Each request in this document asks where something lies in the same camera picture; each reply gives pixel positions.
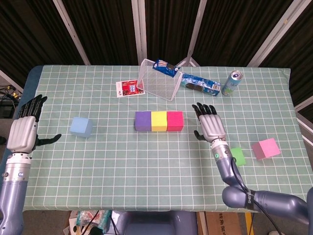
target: floor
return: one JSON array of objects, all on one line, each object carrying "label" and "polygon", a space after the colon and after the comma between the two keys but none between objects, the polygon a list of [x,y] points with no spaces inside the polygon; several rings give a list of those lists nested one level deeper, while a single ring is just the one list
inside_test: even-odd
[{"label": "floor", "polygon": [[[0,120],[0,135],[8,138],[11,119]],[[309,154],[310,162],[313,163],[313,147],[306,144]],[[4,145],[0,145],[0,158],[5,150]],[[25,229],[23,235],[63,235],[63,228],[68,216],[67,211],[25,211],[23,213]],[[246,222],[244,214],[239,216],[242,235],[246,235]],[[289,220],[278,217],[273,218],[281,232],[285,235],[307,235],[308,228],[302,224],[298,224]],[[253,228],[255,235],[267,235],[268,232],[273,231],[274,227],[268,219],[261,213],[256,213],[253,221]]]}]

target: green grid mat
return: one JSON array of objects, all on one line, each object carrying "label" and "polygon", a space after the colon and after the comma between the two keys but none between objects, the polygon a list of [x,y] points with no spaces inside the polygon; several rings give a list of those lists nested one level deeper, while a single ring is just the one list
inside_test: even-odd
[{"label": "green grid mat", "polygon": [[[183,67],[186,73],[224,83],[233,70],[244,79],[233,94],[217,97],[179,88],[172,102],[151,94],[116,98],[117,81],[137,79],[137,66],[44,66],[37,94],[47,95],[39,138],[58,142],[33,152],[25,210],[238,211],[222,201],[221,180],[209,144],[191,107],[212,104],[231,148],[241,147],[239,167],[253,190],[292,193],[302,199],[312,169],[295,117],[289,69]],[[181,133],[138,133],[135,111],[181,110]],[[92,119],[89,139],[69,132],[73,117]],[[275,138],[282,154],[257,161],[251,145]]]}]

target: small box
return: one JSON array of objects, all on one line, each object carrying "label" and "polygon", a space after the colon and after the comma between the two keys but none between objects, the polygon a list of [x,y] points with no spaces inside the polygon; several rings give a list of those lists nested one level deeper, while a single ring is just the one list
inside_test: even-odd
[{"label": "small box", "polygon": [[167,131],[181,131],[183,127],[182,111],[167,111]]},{"label": "small box", "polygon": [[219,82],[184,73],[180,85],[186,88],[217,96],[221,90]]},{"label": "small box", "polygon": [[74,135],[88,138],[92,131],[92,121],[88,118],[74,117],[70,132]]},{"label": "small box", "polygon": [[151,130],[166,131],[167,130],[167,112],[153,111],[151,112]]},{"label": "small box", "polygon": [[151,112],[143,111],[135,114],[136,131],[151,131]]},{"label": "small box", "polygon": [[274,138],[259,141],[252,145],[252,149],[257,160],[280,154],[280,150]]},{"label": "small box", "polygon": [[246,164],[243,150],[241,148],[232,148],[230,150],[233,157],[236,159],[236,165],[241,166]]}]

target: wire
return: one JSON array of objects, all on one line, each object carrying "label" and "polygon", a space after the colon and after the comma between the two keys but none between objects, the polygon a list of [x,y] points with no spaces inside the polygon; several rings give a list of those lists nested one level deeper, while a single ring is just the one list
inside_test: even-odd
[{"label": "wire", "polygon": [[[248,188],[247,188],[246,186],[243,186],[242,182],[240,182],[240,180],[239,180],[239,178],[238,178],[238,176],[237,176],[237,173],[236,173],[235,170],[234,170],[234,162],[235,162],[235,159],[232,158],[232,160],[231,160],[231,169],[232,169],[232,171],[233,171],[233,173],[234,173],[234,176],[235,176],[235,178],[236,178],[236,180],[237,180],[237,183],[241,186],[241,188],[242,188],[245,192],[247,192],[247,191],[248,191]],[[262,213],[265,214],[266,217],[270,220],[270,222],[273,224],[273,226],[275,227],[275,229],[276,229],[276,231],[279,233],[279,235],[282,235],[282,233],[280,232],[279,228],[277,227],[277,225],[275,224],[275,222],[273,221],[273,219],[271,218],[271,216],[262,208],[262,206],[261,206],[258,202],[254,201],[254,200],[253,200],[253,202],[254,202],[254,204],[262,211]]]},{"label": "wire", "polygon": [[85,234],[85,232],[87,231],[88,227],[90,226],[90,224],[93,222],[93,220],[96,218],[96,216],[98,215],[99,211],[96,212],[96,214],[94,215],[94,217],[91,219],[91,221],[88,223],[88,225],[85,228],[85,231],[82,233],[82,235]]},{"label": "wire", "polygon": [[114,220],[113,220],[113,218],[112,218],[112,215],[110,215],[110,219],[111,219],[111,222],[112,222],[112,225],[113,225],[113,228],[114,228],[114,233],[115,233],[115,235],[117,235],[117,232],[116,232],[117,227],[116,227],[116,225],[115,225],[115,223],[114,223]]},{"label": "wire", "polygon": [[250,224],[250,230],[249,230],[249,235],[251,234],[252,223],[253,223],[254,215],[255,215],[255,213],[253,213],[253,215],[252,215],[251,224]]}]

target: yellow block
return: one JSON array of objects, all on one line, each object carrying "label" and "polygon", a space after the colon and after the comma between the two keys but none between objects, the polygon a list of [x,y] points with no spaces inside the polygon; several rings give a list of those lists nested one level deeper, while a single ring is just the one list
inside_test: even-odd
[{"label": "yellow block", "polygon": [[151,130],[166,131],[167,130],[167,112],[155,111],[151,112]]}]

